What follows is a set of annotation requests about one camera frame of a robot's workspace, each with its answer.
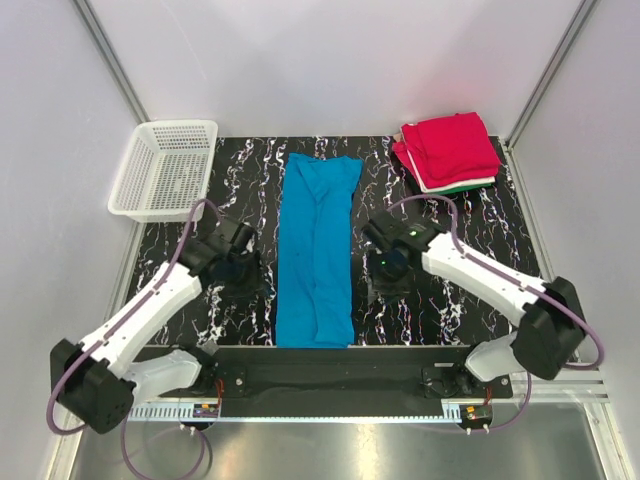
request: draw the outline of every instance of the folded red shirt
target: folded red shirt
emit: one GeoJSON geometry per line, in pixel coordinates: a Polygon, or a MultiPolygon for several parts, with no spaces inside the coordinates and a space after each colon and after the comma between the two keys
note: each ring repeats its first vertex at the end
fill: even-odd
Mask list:
{"type": "Polygon", "coordinates": [[[403,125],[402,134],[404,142],[394,143],[393,151],[418,179],[415,163],[428,189],[494,177],[498,173],[500,159],[477,113],[459,113],[417,125],[403,125]]]}

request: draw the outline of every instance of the shiny metal surface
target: shiny metal surface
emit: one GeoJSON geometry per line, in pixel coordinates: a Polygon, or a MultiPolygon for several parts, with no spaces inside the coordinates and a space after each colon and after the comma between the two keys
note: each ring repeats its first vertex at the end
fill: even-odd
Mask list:
{"type": "MultiPolygon", "coordinates": [[[[496,410],[497,422],[515,412],[511,405],[497,405],[496,410]]],[[[130,424],[129,451],[168,426],[130,424]]],[[[430,428],[450,432],[453,427],[430,428]]],[[[121,461],[119,433],[85,434],[71,478],[134,478],[121,461]]],[[[437,433],[410,425],[221,424],[207,430],[207,437],[213,462],[194,479],[605,478],[579,405],[532,405],[513,428],[488,436],[437,433]]],[[[199,449],[196,438],[176,428],[133,462],[154,479],[172,479],[193,465],[199,449]]]]}

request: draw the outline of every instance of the marble tabletop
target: marble tabletop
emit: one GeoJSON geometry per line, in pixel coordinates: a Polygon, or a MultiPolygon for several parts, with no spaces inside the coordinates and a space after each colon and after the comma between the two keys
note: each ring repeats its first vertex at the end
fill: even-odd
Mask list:
{"type": "MultiPolygon", "coordinates": [[[[266,294],[230,299],[224,287],[206,289],[151,340],[151,345],[193,346],[209,339],[221,345],[277,345],[278,217],[284,167],[292,152],[317,158],[347,155],[364,160],[363,174],[352,209],[352,320],[359,345],[474,344],[509,332],[507,320],[486,303],[452,282],[415,275],[415,289],[392,303],[368,295],[366,252],[371,245],[360,230],[370,215],[392,203],[419,193],[413,179],[391,150],[391,137],[220,138],[216,145],[208,198],[220,211],[251,224],[257,231],[266,294]]],[[[460,210],[458,235],[464,242],[496,260],[529,275],[539,275],[531,239],[518,204],[515,187],[502,149],[492,139],[502,159],[494,187],[457,194],[460,210]]],[[[403,219],[429,216],[450,225],[446,206],[435,201],[414,201],[395,211],[403,219]]],[[[195,234],[214,226],[207,211],[195,234]]],[[[134,268],[129,298],[150,280],[170,256],[182,232],[177,223],[145,227],[134,268]]]]}

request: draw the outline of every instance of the blue cloth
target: blue cloth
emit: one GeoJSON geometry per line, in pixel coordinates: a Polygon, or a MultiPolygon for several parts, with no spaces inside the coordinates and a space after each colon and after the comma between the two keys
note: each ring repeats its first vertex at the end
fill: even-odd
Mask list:
{"type": "Polygon", "coordinates": [[[351,204],[362,160],[292,153],[278,241],[276,344],[345,348],[351,322],[351,204]]]}

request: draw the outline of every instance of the white plastic basket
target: white plastic basket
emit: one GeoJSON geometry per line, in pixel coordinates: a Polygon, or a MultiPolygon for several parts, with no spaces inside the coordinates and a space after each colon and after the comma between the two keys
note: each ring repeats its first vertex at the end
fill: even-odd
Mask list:
{"type": "MultiPolygon", "coordinates": [[[[184,222],[204,198],[218,125],[172,120],[138,125],[109,198],[109,211],[141,222],[184,222]]],[[[195,219],[202,218],[204,205],[195,219]]]]}

